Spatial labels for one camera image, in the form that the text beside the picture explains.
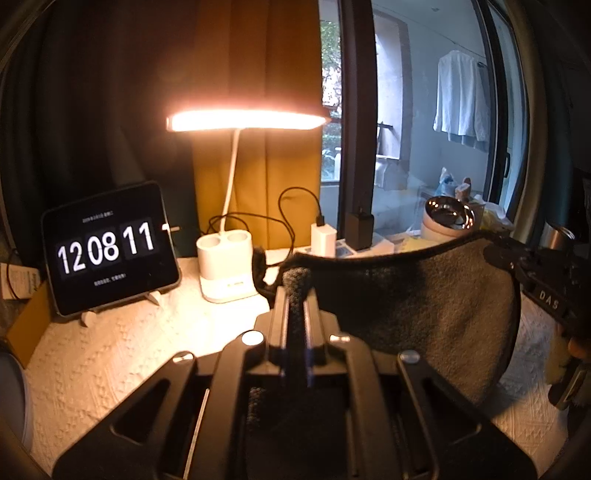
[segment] white charger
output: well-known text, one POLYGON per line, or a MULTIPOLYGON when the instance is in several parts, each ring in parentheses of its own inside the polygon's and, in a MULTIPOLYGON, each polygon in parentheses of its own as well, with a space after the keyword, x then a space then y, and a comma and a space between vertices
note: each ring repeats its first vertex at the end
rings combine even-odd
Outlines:
POLYGON ((310 253, 318 257, 334 258, 336 256, 336 229, 325 223, 318 226, 312 223, 310 253))

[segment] beige curtain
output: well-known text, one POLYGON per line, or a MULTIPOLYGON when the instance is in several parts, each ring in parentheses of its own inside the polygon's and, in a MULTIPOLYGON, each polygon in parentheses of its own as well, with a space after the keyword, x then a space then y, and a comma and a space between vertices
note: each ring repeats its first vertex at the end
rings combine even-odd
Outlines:
MULTIPOLYGON (((322 104, 317 0, 199 0, 196 103, 216 98, 262 99, 277 105, 322 104)), ((197 210, 202 230, 221 214, 228 182, 232 131, 193 135, 197 210)), ((322 129, 247 129, 241 133, 230 211, 280 218, 277 199, 290 186, 320 191, 322 129)), ((297 245, 309 245, 316 204, 304 192, 282 203, 297 245)), ((255 245, 290 244, 275 222, 242 217, 255 245)), ((241 228, 229 219, 227 229, 241 228)))

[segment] lamp base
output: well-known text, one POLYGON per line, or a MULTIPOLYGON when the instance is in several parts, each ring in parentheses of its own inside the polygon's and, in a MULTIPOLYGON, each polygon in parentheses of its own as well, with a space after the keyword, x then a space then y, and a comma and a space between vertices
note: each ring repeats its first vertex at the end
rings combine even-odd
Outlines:
POLYGON ((226 303, 256 295, 252 281, 252 236, 245 230, 204 235, 197 240, 203 297, 226 303))

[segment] white tablecloth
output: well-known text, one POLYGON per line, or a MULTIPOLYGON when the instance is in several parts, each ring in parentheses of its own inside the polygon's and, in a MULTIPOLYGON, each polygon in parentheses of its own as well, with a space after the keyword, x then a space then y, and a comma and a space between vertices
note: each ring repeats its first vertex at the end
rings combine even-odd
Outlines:
MULTIPOLYGON (((269 261, 285 252, 273 252, 269 261)), ((268 311, 260 296, 222 305, 199 288, 197 259, 180 259, 181 285, 148 301, 107 310, 91 328, 53 323, 26 373, 34 412, 33 457, 50 472, 57 458, 175 353, 221 350, 268 311)), ((270 272, 270 281, 275 272, 270 272)), ((524 301, 509 369, 495 393, 494 422, 545 470, 559 452, 566 428, 547 401, 543 371, 551 319, 524 301)))

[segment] finger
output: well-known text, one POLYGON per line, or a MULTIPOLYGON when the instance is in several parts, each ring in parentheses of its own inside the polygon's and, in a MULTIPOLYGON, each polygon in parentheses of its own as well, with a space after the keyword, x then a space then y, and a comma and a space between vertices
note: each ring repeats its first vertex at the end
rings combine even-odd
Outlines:
POLYGON ((591 360, 591 340, 571 338, 569 342, 569 353, 581 360, 591 360))

